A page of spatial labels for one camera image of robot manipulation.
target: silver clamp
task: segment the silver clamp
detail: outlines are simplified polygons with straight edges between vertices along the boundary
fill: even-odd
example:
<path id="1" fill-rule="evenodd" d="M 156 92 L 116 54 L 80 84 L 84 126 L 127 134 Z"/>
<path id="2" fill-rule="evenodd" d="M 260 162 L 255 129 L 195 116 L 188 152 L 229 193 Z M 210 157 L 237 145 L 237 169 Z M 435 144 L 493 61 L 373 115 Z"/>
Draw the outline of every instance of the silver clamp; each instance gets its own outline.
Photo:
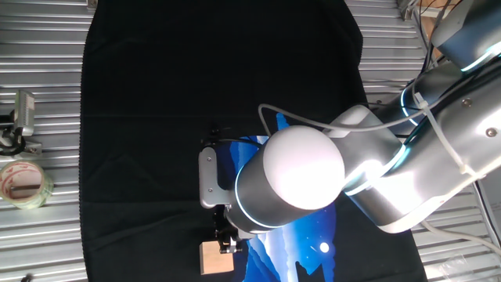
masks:
<path id="1" fill-rule="evenodd" d="M 198 155 L 200 180 L 200 204 L 213 208 L 217 204 L 229 204 L 229 192 L 218 185 L 218 159 L 211 147 L 204 148 Z"/>

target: black cord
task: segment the black cord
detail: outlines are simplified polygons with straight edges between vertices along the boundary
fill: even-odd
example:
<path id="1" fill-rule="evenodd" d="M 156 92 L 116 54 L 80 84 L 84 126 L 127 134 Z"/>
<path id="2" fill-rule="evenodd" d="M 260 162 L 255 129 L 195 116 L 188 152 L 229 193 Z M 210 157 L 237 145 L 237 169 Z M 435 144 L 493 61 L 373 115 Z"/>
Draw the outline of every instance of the black cord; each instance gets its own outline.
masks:
<path id="1" fill-rule="evenodd" d="M 431 6 L 431 5 L 433 5 L 433 3 L 435 3 L 436 1 L 437 1 L 437 0 L 433 0 L 433 1 L 430 3 L 430 5 L 428 5 L 428 7 L 426 7 L 426 9 L 425 9 L 423 12 L 421 12 L 421 7 L 423 7 L 423 0 L 421 0 L 421 2 L 420 2 L 420 18 L 421 18 L 421 15 L 423 15 L 423 14 L 424 14 L 424 12 L 426 12 L 426 11 L 428 10 L 428 8 L 430 8 L 430 6 Z"/>
<path id="2" fill-rule="evenodd" d="M 418 108 L 415 108 L 415 107 L 407 107 L 407 106 L 400 106 L 400 105 L 391 105 L 391 104 L 383 104 L 383 103 L 356 103 L 356 105 L 362 105 L 362 106 L 382 106 L 382 107 L 395 107 L 395 108 L 405 108 L 405 109 L 408 109 L 408 110 L 420 110 Z"/>
<path id="3" fill-rule="evenodd" d="M 23 137 L 23 128 L 16 128 L 14 131 L 14 141 L 12 146 L 2 146 L 0 156 L 15 156 L 23 153 L 26 148 L 26 140 Z"/>
<path id="4" fill-rule="evenodd" d="M 434 33 L 434 31 L 437 29 L 438 25 L 442 21 L 444 14 L 445 14 L 445 11 L 447 10 L 447 7 L 449 7 L 451 1 L 452 0 L 447 0 L 445 5 L 443 6 L 442 10 L 440 11 L 440 13 L 438 13 L 437 21 L 435 22 L 435 25 L 434 25 L 433 30 L 431 31 L 430 35 L 432 35 Z M 420 5 L 420 30 L 422 30 L 422 29 L 423 29 L 423 24 L 421 21 L 421 5 Z M 428 41 L 429 41 L 429 44 L 428 44 L 428 48 L 427 48 L 427 55 L 424 58 L 424 63 L 423 63 L 423 67 L 421 68 L 420 74 L 422 74 L 424 71 L 426 71 L 428 69 L 428 65 L 430 64 L 431 57 L 433 56 L 434 46 L 433 46 L 433 43 L 431 43 L 431 38 Z"/>
<path id="5" fill-rule="evenodd" d="M 257 143 L 255 141 L 252 141 L 252 140 L 247 140 L 247 139 L 238 139 L 238 138 L 221 138 L 221 139 L 218 139 L 217 143 L 219 142 L 239 142 L 239 143 L 247 143 L 247 144 L 250 144 L 250 145 L 254 145 L 256 146 L 257 148 L 261 148 L 262 145 L 260 143 Z"/>
<path id="6" fill-rule="evenodd" d="M 433 3 L 435 3 L 436 1 L 437 1 L 437 0 L 433 0 L 433 1 L 430 3 L 430 5 L 428 5 L 428 6 L 426 7 L 426 9 L 425 9 L 422 13 L 420 13 L 420 15 L 423 15 L 423 14 L 424 14 L 424 13 L 425 13 L 425 12 L 426 12 L 426 11 L 427 11 L 430 7 L 431 7 L 431 5 L 433 5 Z M 444 6 L 435 7 L 435 8 L 436 8 L 436 9 L 441 9 L 441 8 L 444 8 Z"/>

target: white cable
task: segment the white cable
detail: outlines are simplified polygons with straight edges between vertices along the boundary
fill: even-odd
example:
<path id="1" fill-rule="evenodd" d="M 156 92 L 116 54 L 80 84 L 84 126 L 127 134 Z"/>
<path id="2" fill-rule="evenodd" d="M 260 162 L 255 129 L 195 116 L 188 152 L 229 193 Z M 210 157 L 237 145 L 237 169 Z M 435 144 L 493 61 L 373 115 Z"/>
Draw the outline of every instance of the white cable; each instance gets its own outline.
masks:
<path id="1" fill-rule="evenodd" d="M 490 248 L 493 250 L 496 254 L 501 255 L 501 249 L 495 246 L 493 243 L 488 242 L 484 239 L 481 239 L 480 237 L 476 237 L 470 234 L 465 234 L 465 233 L 459 233 L 459 232 L 452 232 L 452 231 L 444 231 L 440 230 L 438 228 L 433 227 L 430 223 L 428 223 L 426 220 L 421 222 L 421 225 L 430 230 L 432 233 L 435 233 L 437 235 L 442 235 L 442 236 L 447 236 L 447 237 L 453 237 L 457 239 L 465 239 L 465 240 L 471 240 L 473 242 L 477 242 L 479 244 L 483 244 L 487 248 Z"/>
<path id="2" fill-rule="evenodd" d="M 444 146 L 445 150 L 449 155 L 452 157 L 452 159 L 457 163 L 457 165 L 460 167 L 460 172 L 461 174 L 469 174 L 475 178 L 478 179 L 477 173 L 467 164 L 464 164 L 463 160 L 461 159 L 460 155 L 454 150 L 452 147 L 451 143 L 447 140 L 445 137 L 444 132 L 442 131 L 442 128 L 440 125 L 438 125 L 437 120 L 435 120 L 434 115 L 431 113 L 430 107 L 428 106 L 428 102 L 423 99 L 421 94 L 419 92 L 414 94 L 416 98 L 416 105 L 418 108 L 421 110 L 424 110 L 424 113 L 428 116 L 428 121 L 430 121 L 431 127 L 437 134 L 438 140 L 442 145 Z"/>
<path id="3" fill-rule="evenodd" d="M 432 103 L 429 106 L 429 108 L 433 109 L 443 99 L 447 98 L 447 96 L 448 95 L 442 96 L 435 103 Z M 281 113 L 281 114 L 283 114 L 283 115 L 285 115 L 285 116 L 287 116 L 289 118 L 293 118 L 293 119 L 295 119 L 297 121 L 301 121 L 301 122 L 304 122 L 304 123 L 309 124 L 309 125 L 318 126 L 320 128 L 327 128 L 327 129 L 331 129 L 331 130 L 341 130 L 341 131 L 348 131 L 348 132 L 368 132 L 368 131 L 379 130 L 379 129 L 383 129 L 383 128 L 389 128 L 389 127 L 394 126 L 394 125 L 400 125 L 401 123 L 404 123 L 404 122 L 406 122 L 406 121 L 408 121 L 410 119 L 419 117 L 421 114 L 424 113 L 424 110 L 419 110 L 415 114 L 411 114 L 408 117 L 404 117 L 404 118 L 398 119 L 396 121 L 391 121 L 391 122 L 385 123 L 383 125 L 375 125 L 375 126 L 369 126 L 369 127 L 359 127 L 359 126 L 356 126 L 356 125 L 344 125 L 344 124 L 327 125 L 327 124 L 324 124 L 322 122 L 318 122 L 318 121 L 313 121 L 313 120 L 307 119 L 306 117 L 298 116 L 297 114 L 292 114 L 291 112 L 288 112 L 288 111 L 286 111 L 284 109 L 280 109 L 280 108 L 272 106 L 272 105 L 261 104 L 258 107 L 259 118 L 261 119 L 261 123 L 265 127 L 265 131 L 266 131 L 266 134 L 268 136 L 271 136 L 272 133 L 269 131 L 268 125 L 266 124 L 265 117 L 263 116 L 263 109 L 274 110 L 275 112 Z"/>

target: metal bracket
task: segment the metal bracket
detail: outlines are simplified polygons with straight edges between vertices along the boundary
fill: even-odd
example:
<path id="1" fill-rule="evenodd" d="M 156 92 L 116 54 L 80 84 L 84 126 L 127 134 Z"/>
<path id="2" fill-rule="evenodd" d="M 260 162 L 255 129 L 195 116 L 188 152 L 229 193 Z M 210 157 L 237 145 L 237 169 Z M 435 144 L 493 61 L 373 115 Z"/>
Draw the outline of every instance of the metal bracket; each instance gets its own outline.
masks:
<path id="1" fill-rule="evenodd" d="M 87 0 L 87 8 L 88 9 L 97 8 L 97 2 L 98 2 L 98 0 Z"/>
<path id="2" fill-rule="evenodd" d="M 24 148 L 24 153 L 40 156 L 41 155 L 41 143 L 26 141 L 26 147 Z"/>
<path id="3" fill-rule="evenodd" d="M 398 9 L 403 20 L 411 20 L 413 18 L 413 10 L 418 0 L 398 0 Z"/>
<path id="4" fill-rule="evenodd" d="M 204 148 L 198 155 L 200 180 L 200 204 L 213 208 L 217 204 L 229 204 L 229 192 L 218 185 L 218 159 L 211 147 Z"/>

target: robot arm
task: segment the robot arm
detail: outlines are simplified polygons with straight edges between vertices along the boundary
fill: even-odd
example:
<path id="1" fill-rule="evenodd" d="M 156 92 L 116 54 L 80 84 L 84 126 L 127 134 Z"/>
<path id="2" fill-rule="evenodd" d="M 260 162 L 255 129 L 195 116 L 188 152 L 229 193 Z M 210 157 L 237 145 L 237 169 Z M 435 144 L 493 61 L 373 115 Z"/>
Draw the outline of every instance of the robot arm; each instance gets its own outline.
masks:
<path id="1" fill-rule="evenodd" d="M 375 113 L 352 107 L 333 121 L 333 125 L 382 125 L 413 114 L 408 107 L 418 107 L 414 103 L 416 93 L 429 104 L 441 99 L 433 116 L 455 153 L 474 173 L 460 169 L 428 117 L 366 132 L 286 128 L 271 136 L 243 166 L 230 190 L 218 186 L 215 152 L 207 147 L 199 158 L 200 202 L 205 208 L 224 207 L 217 212 L 221 220 L 216 220 L 222 222 L 217 226 L 222 233 L 218 236 L 222 251 L 237 251 L 239 240 L 326 207 L 341 191 L 383 231 L 399 233 L 499 167 L 501 96 L 497 89 L 501 89 L 501 80 L 497 78 L 501 63 L 488 64 L 480 59 L 485 54 L 493 58 L 492 54 L 501 53 L 501 49 L 494 52 L 485 47 L 501 42 L 501 32 L 497 32 L 501 23 L 489 27 L 490 16 L 472 16 L 483 9 L 501 11 L 501 5 L 493 2 L 464 0 L 449 14 L 432 41 L 445 55 L 453 54 L 452 62 L 425 72 L 409 84 L 392 102 L 398 107 Z M 459 29 L 454 26 L 458 22 L 462 24 Z M 471 25 L 490 28 L 485 31 L 489 36 L 480 36 L 477 44 L 465 48 L 443 39 L 449 35 L 467 38 Z M 403 144 L 395 137 L 410 132 Z"/>

